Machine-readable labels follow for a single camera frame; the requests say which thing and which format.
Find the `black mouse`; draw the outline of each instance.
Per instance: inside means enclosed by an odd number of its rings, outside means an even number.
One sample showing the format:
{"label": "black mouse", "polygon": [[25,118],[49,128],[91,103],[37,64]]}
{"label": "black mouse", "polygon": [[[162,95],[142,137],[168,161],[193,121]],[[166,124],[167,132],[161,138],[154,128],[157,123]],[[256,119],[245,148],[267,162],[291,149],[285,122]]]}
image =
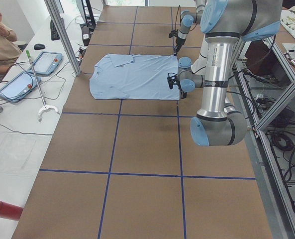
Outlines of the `black mouse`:
{"label": "black mouse", "polygon": [[43,44],[41,44],[41,43],[37,43],[37,44],[35,44],[34,47],[33,47],[33,49],[35,49],[35,50],[42,50],[42,49],[44,49],[44,48],[46,48],[46,46],[43,45]]}

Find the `tablet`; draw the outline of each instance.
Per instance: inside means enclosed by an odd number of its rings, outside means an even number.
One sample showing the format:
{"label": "tablet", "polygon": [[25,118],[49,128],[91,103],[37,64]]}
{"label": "tablet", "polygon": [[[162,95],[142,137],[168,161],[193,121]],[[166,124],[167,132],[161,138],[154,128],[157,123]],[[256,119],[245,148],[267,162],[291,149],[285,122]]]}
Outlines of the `tablet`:
{"label": "tablet", "polygon": [[0,97],[15,103],[23,99],[36,86],[36,79],[33,75],[21,72],[0,89]]}
{"label": "tablet", "polygon": [[37,75],[49,76],[59,66],[61,60],[61,53],[43,51],[33,61],[33,67]]}

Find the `red tube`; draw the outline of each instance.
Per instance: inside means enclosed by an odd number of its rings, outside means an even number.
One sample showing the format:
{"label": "red tube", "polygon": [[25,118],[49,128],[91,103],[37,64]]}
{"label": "red tube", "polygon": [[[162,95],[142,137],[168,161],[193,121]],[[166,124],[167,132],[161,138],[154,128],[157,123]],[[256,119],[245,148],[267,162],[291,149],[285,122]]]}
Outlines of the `red tube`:
{"label": "red tube", "polygon": [[0,201],[0,218],[19,221],[23,208]]}

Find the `light blue cloth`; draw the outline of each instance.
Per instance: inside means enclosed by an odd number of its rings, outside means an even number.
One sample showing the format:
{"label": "light blue cloth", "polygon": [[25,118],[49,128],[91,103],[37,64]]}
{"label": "light blue cloth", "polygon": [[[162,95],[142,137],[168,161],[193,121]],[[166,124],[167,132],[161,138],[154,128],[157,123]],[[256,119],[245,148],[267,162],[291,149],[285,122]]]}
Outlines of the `light blue cloth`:
{"label": "light blue cloth", "polygon": [[167,73],[177,70],[173,55],[107,54],[95,65],[90,92],[98,100],[179,100],[178,87],[171,90],[167,83]]}

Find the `tablet screen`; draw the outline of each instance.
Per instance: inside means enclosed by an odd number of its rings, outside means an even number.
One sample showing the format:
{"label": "tablet screen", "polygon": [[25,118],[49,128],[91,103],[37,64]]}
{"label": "tablet screen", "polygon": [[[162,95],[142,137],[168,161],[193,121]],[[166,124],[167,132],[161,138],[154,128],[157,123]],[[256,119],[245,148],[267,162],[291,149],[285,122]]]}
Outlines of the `tablet screen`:
{"label": "tablet screen", "polygon": [[33,63],[34,70],[36,72],[47,72],[56,57],[57,54],[42,53],[40,58]]}
{"label": "tablet screen", "polygon": [[0,92],[7,98],[15,98],[20,95],[20,93],[27,87],[27,85],[33,85],[34,77],[26,73],[22,73],[14,80],[10,81],[6,87],[4,87]]}

